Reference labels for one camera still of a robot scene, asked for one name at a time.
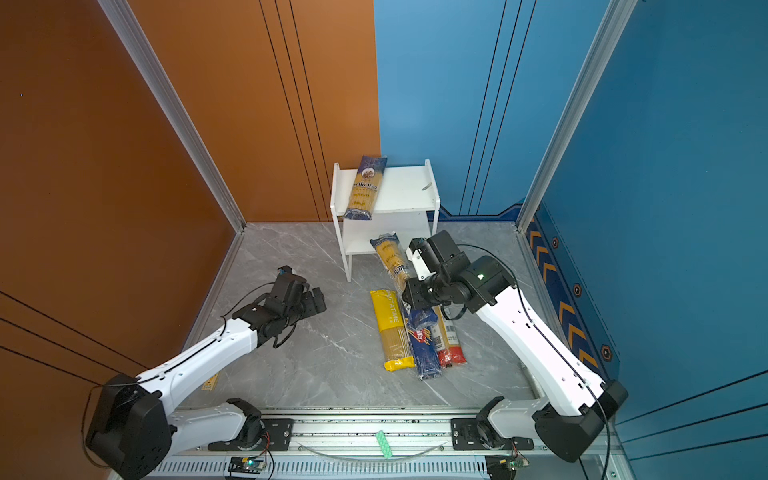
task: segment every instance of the red package end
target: red package end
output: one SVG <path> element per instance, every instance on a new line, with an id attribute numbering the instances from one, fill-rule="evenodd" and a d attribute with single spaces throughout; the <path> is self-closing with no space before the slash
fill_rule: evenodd
<path id="1" fill-rule="evenodd" d="M 449 349 L 440 350 L 437 352 L 437 357 L 440 359 L 440 366 L 442 368 L 446 369 L 452 365 L 452 355 Z"/>
<path id="2" fill-rule="evenodd" d="M 448 350 L 450 352 L 449 356 L 451 357 L 452 363 L 467 363 L 467 359 L 464 358 L 464 352 L 460 346 L 452 346 L 449 347 Z"/>

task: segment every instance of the chevron pattern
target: chevron pattern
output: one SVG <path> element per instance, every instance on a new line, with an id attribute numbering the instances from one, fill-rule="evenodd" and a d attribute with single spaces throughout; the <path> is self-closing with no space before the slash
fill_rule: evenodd
<path id="1" fill-rule="evenodd" d="M 596 373 L 605 376 L 604 370 L 598 364 L 597 350 L 591 339 L 585 333 L 584 322 L 575 307 L 575 301 L 571 297 L 570 289 L 565 283 L 561 273 L 558 272 L 557 261 L 550 251 L 547 240 L 539 230 L 538 221 L 534 217 L 528 226 L 528 244 L 531 254 L 536 259 L 541 278 L 547 286 L 552 306 L 558 312 L 558 319 L 562 325 L 563 333 L 568 338 L 568 346 L 574 355 L 586 366 Z"/>

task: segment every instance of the blue wall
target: blue wall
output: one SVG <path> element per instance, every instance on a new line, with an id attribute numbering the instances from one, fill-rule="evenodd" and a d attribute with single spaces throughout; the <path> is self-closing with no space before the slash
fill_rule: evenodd
<path id="1" fill-rule="evenodd" d="M 429 158 L 452 215 L 497 215 L 519 202 L 607 0 L 376 0 L 374 6 L 382 153 L 389 164 Z"/>
<path id="2" fill-rule="evenodd" d="M 695 447 L 768 434 L 768 408 L 652 434 L 768 402 L 768 375 L 633 417 L 768 369 L 767 18 L 638 2 L 545 195 L 621 358 L 640 480 L 765 476 L 764 437 Z"/>

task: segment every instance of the pasta package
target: pasta package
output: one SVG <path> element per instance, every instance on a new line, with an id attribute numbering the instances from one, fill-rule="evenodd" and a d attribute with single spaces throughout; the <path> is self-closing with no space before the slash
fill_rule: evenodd
<path id="1" fill-rule="evenodd" d="M 435 342 L 437 357 L 442 368 L 453 366 L 454 363 L 467 363 L 462 346 L 458 343 L 456 327 L 451 320 L 446 320 L 439 307 L 435 307 L 437 324 L 432 327 L 432 339 Z"/>
<path id="2" fill-rule="evenodd" d="M 379 335 L 384 347 L 384 368 L 388 372 L 415 367 L 408 341 L 408 333 L 402 323 L 397 294 L 391 290 L 371 292 Z"/>
<path id="3" fill-rule="evenodd" d="M 442 375 L 440 359 L 437 357 L 435 346 L 432 345 L 432 334 L 429 329 L 411 330 L 407 327 L 406 329 L 411 340 L 411 350 L 416 360 L 419 379 L 431 379 Z"/>
<path id="4" fill-rule="evenodd" d="M 371 245 L 379 255 L 384 267 L 397 286 L 398 293 L 406 289 L 406 280 L 414 276 L 414 273 L 406 260 L 406 255 L 400 248 L 400 240 L 397 233 L 386 233 L 377 239 L 371 240 Z M 408 328 L 411 330 L 428 329 L 437 323 L 437 316 L 432 309 L 415 310 L 408 303 L 403 302 L 404 317 Z"/>
<path id="5" fill-rule="evenodd" d="M 363 156 L 360 167 L 357 169 L 355 183 L 352 185 L 352 193 L 349 194 L 344 218 L 350 220 L 371 220 L 373 218 L 373 204 L 379 195 L 379 188 L 384 179 L 386 157 Z"/>

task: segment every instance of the white shelf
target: white shelf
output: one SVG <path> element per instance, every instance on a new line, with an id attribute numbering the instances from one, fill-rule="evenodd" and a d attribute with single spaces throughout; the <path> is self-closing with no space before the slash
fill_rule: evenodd
<path id="1" fill-rule="evenodd" d="M 376 253 L 371 246 L 371 239 L 391 232 L 397 233 L 403 249 L 408 248 L 411 239 L 428 238 L 431 234 L 426 212 L 379 214 L 374 215 L 373 220 L 344 220 L 342 224 L 344 253 L 347 255 Z"/>
<path id="2" fill-rule="evenodd" d="M 330 208 L 348 282 L 352 281 L 352 256 L 376 253 L 371 239 L 396 232 L 403 249 L 407 249 L 411 239 L 436 233 L 440 210 L 440 194 L 429 160 L 418 167 L 387 167 L 373 206 L 373 218 L 344 220 L 342 233 L 339 216 L 346 212 L 356 175 L 357 170 L 341 170 L 339 164 L 333 165 Z M 431 229 L 428 210 L 435 212 Z"/>
<path id="3" fill-rule="evenodd" d="M 349 194 L 352 193 L 357 170 L 335 170 L 334 174 L 336 189 L 331 205 L 339 215 L 343 215 L 349 204 Z M 437 186 L 429 164 L 419 167 L 387 167 L 384 169 L 384 178 L 373 206 L 373 213 L 375 216 L 434 210 L 438 198 Z"/>

